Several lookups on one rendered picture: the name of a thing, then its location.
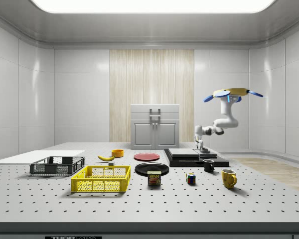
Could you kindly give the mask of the flat-sided can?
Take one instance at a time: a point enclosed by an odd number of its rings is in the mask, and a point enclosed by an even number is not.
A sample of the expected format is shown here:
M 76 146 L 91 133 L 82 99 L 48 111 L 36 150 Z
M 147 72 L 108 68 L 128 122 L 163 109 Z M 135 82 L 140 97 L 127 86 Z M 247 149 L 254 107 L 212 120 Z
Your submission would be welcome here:
M 148 171 L 148 185 L 160 186 L 161 185 L 161 171 Z

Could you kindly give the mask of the white board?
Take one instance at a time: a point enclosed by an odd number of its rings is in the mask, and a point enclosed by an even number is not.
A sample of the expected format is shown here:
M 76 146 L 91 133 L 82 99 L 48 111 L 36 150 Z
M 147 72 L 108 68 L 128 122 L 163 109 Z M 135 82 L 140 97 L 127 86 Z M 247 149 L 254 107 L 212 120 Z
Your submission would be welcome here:
M 84 150 L 35 150 L 0 160 L 0 164 L 31 164 L 49 156 L 76 156 Z

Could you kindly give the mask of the dark grey basket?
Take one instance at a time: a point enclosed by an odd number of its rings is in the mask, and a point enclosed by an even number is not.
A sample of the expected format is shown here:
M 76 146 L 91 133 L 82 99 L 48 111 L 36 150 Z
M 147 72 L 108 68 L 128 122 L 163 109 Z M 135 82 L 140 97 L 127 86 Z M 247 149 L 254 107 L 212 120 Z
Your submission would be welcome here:
M 85 157 L 50 156 L 30 164 L 32 175 L 72 175 L 85 165 Z

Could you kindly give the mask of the yellow basket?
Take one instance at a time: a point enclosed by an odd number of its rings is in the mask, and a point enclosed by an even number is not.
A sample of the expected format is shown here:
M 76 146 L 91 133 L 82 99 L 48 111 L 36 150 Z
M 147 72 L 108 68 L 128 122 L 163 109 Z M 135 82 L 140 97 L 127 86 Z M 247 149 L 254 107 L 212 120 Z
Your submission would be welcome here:
M 130 166 L 86 166 L 71 177 L 72 192 L 126 192 Z

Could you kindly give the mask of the black stove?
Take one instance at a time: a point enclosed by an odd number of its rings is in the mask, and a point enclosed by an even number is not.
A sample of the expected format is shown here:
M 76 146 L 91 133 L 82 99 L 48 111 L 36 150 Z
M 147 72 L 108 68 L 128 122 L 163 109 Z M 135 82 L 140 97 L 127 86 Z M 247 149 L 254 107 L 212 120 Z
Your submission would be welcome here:
M 204 159 L 214 160 L 215 167 L 229 167 L 230 163 L 212 149 L 170 148 L 164 150 L 170 167 L 203 167 Z

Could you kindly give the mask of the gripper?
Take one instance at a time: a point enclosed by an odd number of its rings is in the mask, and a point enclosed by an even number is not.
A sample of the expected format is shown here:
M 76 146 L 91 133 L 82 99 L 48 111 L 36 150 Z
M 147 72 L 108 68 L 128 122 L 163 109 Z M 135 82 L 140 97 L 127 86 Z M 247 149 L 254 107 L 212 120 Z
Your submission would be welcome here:
M 202 140 L 202 136 L 201 135 L 195 136 L 194 139 L 195 139 L 197 149 L 204 150 L 204 143 L 203 143 L 203 140 Z

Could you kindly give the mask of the red plate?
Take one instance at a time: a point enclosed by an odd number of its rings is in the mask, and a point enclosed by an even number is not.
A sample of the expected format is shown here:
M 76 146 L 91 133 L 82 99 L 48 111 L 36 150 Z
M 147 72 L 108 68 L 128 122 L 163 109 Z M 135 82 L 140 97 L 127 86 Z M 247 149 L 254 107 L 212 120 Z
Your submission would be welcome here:
M 134 155 L 134 159 L 137 161 L 156 161 L 160 159 L 160 156 L 156 153 L 139 153 Z

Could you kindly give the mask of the yellow mug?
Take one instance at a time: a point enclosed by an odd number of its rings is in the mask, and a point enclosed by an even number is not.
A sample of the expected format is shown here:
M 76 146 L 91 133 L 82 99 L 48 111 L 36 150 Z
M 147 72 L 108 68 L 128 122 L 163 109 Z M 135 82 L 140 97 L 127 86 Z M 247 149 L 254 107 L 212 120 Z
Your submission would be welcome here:
M 228 189 L 233 189 L 237 183 L 236 172 L 230 169 L 222 169 L 223 184 Z

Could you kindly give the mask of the white cabinet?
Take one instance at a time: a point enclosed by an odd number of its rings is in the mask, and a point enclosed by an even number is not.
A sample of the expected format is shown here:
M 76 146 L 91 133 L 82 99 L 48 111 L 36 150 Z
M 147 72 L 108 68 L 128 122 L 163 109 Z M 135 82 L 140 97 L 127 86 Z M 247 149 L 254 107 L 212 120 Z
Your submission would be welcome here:
M 179 147 L 179 104 L 132 104 L 131 148 Z

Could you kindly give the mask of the drone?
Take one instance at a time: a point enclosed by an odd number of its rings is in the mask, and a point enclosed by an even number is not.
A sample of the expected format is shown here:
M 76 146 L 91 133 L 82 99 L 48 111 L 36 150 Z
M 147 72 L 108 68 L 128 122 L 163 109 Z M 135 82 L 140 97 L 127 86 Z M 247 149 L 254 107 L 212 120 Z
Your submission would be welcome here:
M 254 91 L 245 89 L 245 88 L 229 88 L 229 89 L 221 89 L 214 91 L 212 95 L 206 97 L 203 101 L 208 102 L 212 100 L 213 98 L 221 98 L 221 97 L 226 97 L 229 95 L 237 95 L 239 96 L 239 99 L 237 102 L 241 101 L 241 97 L 247 95 L 248 93 L 256 95 L 258 97 L 263 97 L 263 95 L 256 93 Z

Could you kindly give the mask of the black mug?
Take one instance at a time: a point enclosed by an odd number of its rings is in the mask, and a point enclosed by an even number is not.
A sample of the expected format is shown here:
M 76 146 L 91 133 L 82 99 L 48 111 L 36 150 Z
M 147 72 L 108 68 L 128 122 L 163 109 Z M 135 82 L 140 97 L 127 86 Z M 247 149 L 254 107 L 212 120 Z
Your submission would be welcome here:
M 203 160 L 203 166 L 205 172 L 213 172 L 214 171 L 214 160 L 212 159 L 204 159 Z

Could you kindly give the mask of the black plate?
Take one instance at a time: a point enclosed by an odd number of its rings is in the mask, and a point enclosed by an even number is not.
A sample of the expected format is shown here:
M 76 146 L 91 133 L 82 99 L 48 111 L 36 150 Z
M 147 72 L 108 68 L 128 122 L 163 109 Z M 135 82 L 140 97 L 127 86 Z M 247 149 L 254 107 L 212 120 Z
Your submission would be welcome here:
M 148 163 L 138 164 L 135 167 L 135 171 L 142 176 L 147 176 L 148 171 L 160 171 L 161 175 L 165 175 L 169 172 L 169 167 L 162 163 L 148 162 Z

